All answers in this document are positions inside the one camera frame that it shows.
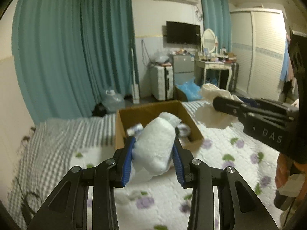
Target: wardrobe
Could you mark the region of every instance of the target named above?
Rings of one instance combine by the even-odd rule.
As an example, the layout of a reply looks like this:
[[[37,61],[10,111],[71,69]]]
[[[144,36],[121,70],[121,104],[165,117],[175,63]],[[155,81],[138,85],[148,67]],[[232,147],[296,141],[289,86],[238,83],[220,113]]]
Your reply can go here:
[[[243,8],[230,13],[232,52],[239,64],[236,91],[246,97],[278,100],[286,42],[282,11]]]

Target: bedspread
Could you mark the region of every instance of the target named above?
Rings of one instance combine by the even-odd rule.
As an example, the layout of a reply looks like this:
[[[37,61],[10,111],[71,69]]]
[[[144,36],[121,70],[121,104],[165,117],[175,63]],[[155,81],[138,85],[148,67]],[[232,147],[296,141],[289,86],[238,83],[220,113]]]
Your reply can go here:
[[[183,103],[192,117],[204,102]],[[46,199],[55,185],[74,165],[96,166],[112,157],[115,116],[79,120],[51,120],[41,125],[20,161],[17,177],[23,191],[34,191]],[[280,210],[273,204],[274,176],[278,152],[245,135],[243,125],[233,124],[224,130],[208,129],[195,121],[204,136],[194,157],[209,166],[233,166],[259,196],[279,224]],[[215,227],[219,229],[217,190],[214,190]],[[166,174],[139,184],[128,184],[115,190],[116,211],[120,229],[186,229],[191,202],[191,189],[184,190],[170,169]],[[14,185],[9,196],[9,213],[25,229],[20,212],[20,192]],[[30,206],[38,210],[40,202],[30,198]],[[92,188],[88,198],[88,229],[91,229]]]

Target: teal curtain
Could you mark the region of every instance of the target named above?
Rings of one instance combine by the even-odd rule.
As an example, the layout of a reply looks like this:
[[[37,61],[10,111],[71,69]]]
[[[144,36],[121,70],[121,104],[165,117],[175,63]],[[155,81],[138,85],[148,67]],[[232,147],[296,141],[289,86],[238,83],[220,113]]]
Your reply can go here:
[[[131,0],[81,0],[83,48],[96,100],[102,90],[131,94]]]
[[[210,28],[218,37],[219,49],[231,51],[231,20],[228,0],[201,0],[204,29]]]
[[[131,0],[18,0],[12,53],[33,121],[89,117],[109,87],[130,94],[132,32]]]

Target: metal bolt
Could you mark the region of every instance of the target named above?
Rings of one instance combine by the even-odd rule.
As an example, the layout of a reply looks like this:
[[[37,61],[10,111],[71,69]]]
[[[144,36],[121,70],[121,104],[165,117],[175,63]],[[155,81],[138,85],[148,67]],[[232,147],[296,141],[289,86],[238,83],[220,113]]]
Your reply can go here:
[[[73,166],[72,169],[71,169],[71,171],[72,171],[73,173],[78,173],[78,172],[80,171],[80,167],[79,167],[79,166]]]
[[[234,172],[235,172],[234,167],[231,167],[231,166],[228,166],[226,170],[227,170],[229,173],[234,173]]]
[[[112,159],[112,158],[109,158],[109,159],[106,160],[106,164],[107,164],[107,165],[112,165],[112,164],[114,164],[114,163],[115,163],[115,160]]]
[[[192,163],[193,163],[194,165],[200,165],[200,164],[201,164],[201,161],[198,160],[198,159],[193,159],[193,160],[192,160]]]

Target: flat screen tv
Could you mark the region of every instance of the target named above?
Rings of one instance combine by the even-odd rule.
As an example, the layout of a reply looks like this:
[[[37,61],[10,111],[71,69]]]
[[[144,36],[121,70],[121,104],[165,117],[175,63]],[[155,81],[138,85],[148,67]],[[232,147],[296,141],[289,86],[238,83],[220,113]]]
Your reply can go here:
[[[166,22],[166,42],[178,44],[201,44],[201,27],[181,22]]]

